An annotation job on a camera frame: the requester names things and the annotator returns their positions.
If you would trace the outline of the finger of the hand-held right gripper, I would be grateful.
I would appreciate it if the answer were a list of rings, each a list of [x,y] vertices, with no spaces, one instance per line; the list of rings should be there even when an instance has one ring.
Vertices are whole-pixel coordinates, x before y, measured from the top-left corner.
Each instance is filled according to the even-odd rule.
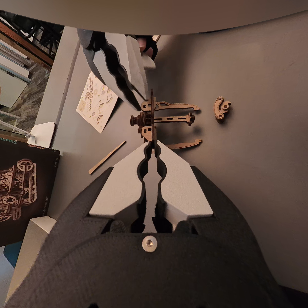
[[[107,54],[100,49],[94,54],[93,62],[100,73],[103,83],[123,101],[131,103],[136,110],[141,107],[129,82],[127,72],[119,63],[117,52],[107,49]]]
[[[115,51],[125,81],[137,101],[148,100],[148,84],[138,41],[125,34],[105,33],[106,41]]]

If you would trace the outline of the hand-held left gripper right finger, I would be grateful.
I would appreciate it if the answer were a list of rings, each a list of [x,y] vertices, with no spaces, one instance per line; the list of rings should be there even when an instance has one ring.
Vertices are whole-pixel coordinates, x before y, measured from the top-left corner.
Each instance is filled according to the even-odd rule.
[[[213,215],[191,165],[160,141],[155,142],[158,184],[157,232],[172,232],[180,221]]]

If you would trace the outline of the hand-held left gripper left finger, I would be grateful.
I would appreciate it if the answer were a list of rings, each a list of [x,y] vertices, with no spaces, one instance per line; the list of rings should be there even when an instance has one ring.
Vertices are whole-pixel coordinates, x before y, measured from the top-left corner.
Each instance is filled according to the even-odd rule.
[[[143,178],[151,153],[151,142],[146,142],[113,166],[89,212],[90,216],[107,219],[102,233],[116,228],[131,233],[144,231],[147,200]]]

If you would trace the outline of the thin wooden stick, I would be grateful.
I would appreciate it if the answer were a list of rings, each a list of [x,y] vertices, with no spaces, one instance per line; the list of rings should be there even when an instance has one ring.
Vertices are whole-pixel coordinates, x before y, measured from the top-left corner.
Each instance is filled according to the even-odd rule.
[[[95,170],[97,170],[106,160],[108,160],[118,149],[120,149],[126,141],[123,141],[121,144],[119,144],[116,148],[114,148],[109,154],[107,154],[102,160],[100,160],[96,165],[94,165],[88,173],[91,175]]]

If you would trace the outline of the wooden model assembly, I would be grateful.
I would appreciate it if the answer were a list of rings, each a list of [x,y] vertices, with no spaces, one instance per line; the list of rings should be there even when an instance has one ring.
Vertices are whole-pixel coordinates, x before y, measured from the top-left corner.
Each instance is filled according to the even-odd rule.
[[[130,117],[130,125],[138,126],[138,133],[144,141],[154,142],[157,140],[157,132],[155,124],[168,124],[168,123],[186,123],[191,126],[195,121],[195,115],[189,112],[185,116],[165,116],[155,117],[155,112],[163,110],[188,110],[200,111],[200,108],[193,104],[186,103],[168,103],[165,101],[157,102],[154,96],[153,89],[151,89],[151,97],[148,101],[141,104],[141,112],[138,116]]]

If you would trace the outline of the black model kit box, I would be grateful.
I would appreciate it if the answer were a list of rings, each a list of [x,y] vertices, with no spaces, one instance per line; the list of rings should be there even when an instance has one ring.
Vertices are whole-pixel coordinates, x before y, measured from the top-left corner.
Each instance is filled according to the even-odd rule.
[[[0,246],[22,241],[30,219],[47,215],[60,151],[0,141]]]

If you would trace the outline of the person's right hand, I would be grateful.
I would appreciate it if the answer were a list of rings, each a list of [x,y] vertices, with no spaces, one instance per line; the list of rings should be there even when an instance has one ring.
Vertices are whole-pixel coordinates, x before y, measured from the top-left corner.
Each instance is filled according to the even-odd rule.
[[[152,36],[151,35],[135,35],[136,40],[139,43],[140,51],[146,52],[152,46]]]

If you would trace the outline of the illustrated instruction booklet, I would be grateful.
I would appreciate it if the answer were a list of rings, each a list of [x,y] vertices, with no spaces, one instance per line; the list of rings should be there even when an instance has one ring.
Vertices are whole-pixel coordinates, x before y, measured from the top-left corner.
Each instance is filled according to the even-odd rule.
[[[117,102],[118,95],[90,72],[76,112],[102,133]]]

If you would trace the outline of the wooden lever part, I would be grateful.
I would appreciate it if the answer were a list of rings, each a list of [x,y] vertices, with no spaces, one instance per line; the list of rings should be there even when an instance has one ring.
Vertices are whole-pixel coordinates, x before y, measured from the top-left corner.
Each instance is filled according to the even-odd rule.
[[[194,146],[199,145],[200,143],[202,143],[201,139],[195,139],[195,141],[192,141],[192,142],[184,142],[184,143],[178,143],[178,144],[168,144],[166,146],[171,150],[176,150],[176,149],[194,147]]]

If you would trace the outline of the curved wooden part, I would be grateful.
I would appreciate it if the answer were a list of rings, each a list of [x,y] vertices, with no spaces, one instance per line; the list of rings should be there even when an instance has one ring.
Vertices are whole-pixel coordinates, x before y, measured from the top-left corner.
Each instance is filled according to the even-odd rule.
[[[225,101],[222,96],[219,96],[214,103],[214,114],[218,123],[223,123],[225,120],[225,113],[228,112],[231,102]]]

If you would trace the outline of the white panel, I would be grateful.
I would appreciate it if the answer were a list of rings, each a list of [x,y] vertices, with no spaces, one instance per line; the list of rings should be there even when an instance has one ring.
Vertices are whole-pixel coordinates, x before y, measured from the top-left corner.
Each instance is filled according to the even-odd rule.
[[[0,104],[11,108],[26,86],[27,82],[0,70]]]

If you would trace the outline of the clear acrylic holder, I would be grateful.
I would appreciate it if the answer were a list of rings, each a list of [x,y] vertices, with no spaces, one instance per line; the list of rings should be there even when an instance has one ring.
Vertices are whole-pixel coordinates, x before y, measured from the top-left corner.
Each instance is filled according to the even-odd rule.
[[[31,136],[29,134],[19,133],[8,131],[5,129],[0,129],[0,141],[1,142],[10,142],[16,144],[17,142],[23,142],[31,144]]]

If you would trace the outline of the black metal frame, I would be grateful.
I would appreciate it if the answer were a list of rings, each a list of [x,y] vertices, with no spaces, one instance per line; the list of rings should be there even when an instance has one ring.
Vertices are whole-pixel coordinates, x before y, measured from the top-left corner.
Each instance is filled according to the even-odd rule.
[[[64,25],[13,14],[12,25],[24,39],[36,45],[52,60],[55,59]]]

